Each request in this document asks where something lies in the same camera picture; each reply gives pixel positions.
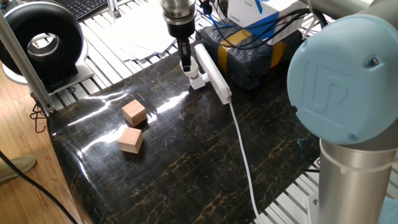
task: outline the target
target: marble table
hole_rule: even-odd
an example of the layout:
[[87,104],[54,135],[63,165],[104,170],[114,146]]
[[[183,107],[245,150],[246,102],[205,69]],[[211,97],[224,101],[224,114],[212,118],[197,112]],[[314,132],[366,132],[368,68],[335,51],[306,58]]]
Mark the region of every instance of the marble table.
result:
[[[192,90],[171,55],[48,119],[51,141],[82,219],[92,223],[250,223],[254,212],[228,105],[210,85]],[[259,88],[227,79],[263,211],[318,156],[318,139],[298,121],[287,65]],[[147,109],[139,154],[122,152],[121,108]]]

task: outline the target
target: wooden block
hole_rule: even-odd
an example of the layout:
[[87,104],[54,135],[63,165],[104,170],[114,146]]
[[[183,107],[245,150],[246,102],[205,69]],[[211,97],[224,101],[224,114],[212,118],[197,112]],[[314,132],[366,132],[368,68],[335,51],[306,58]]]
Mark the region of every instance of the wooden block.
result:
[[138,153],[144,141],[142,131],[135,128],[126,128],[120,136],[118,143],[124,152]]
[[124,119],[133,127],[147,119],[147,110],[137,100],[122,107]]

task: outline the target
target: white power strip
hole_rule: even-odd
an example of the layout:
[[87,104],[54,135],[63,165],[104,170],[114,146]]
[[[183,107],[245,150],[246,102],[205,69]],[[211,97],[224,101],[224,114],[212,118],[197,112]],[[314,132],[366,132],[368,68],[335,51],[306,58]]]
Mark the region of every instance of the white power strip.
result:
[[224,105],[228,104],[232,95],[231,90],[229,89],[228,84],[226,83],[221,72],[218,70],[213,59],[211,59],[205,46],[203,46],[203,44],[198,44],[195,46],[195,51],[198,56],[199,64],[209,76],[210,82],[213,85],[213,88],[216,90],[221,102]]

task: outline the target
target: yellow tape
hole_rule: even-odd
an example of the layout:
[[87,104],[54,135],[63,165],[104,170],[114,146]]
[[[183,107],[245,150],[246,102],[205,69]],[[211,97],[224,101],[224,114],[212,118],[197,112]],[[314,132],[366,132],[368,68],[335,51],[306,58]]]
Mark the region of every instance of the yellow tape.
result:
[[[233,44],[239,44],[242,40],[250,37],[252,34],[247,31],[247,30],[241,30],[239,32],[234,33],[233,35],[229,36],[227,40]],[[229,45],[227,41],[223,40],[221,42],[223,45]],[[227,66],[227,60],[228,60],[228,52],[231,50],[231,47],[224,47],[224,46],[219,46],[218,47],[218,68],[223,72],[224,74],[227,74],[228,72],[228,66]]]
[[280,59],[284,54],[285,48],[286,44],[283,43],[282,41],[279,41],[278,43],[274,44],[272,49],[271,68],[280,62]]

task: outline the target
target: black bag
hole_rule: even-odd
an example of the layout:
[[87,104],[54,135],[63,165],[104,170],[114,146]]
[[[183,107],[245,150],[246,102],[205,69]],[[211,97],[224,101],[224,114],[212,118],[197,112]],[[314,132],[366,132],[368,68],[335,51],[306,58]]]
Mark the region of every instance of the black bag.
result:
[[[236,26],[229,19],[224,19],[222,23]],[[258,45],[262,40],[251,35],[247,30],[238,30],[240,27],[223,27],[221,32],[232,43],[237,46],[252,42],[245,48]],[[260,84],[260,78],[267,75],[268,71],[278,63],[289,62],[294,52],[303,42],[300,31],[295,31],[273,46],[264,44],[251,50],[239,50],[229,47],[223,47],[210,43],[207,40],[221,43],[223,38],[214,26],[205,27],[198,31],[196,38],[209,52],[216,63],[220,72],[230,77],[237,85],[245,90],[250,90]]]

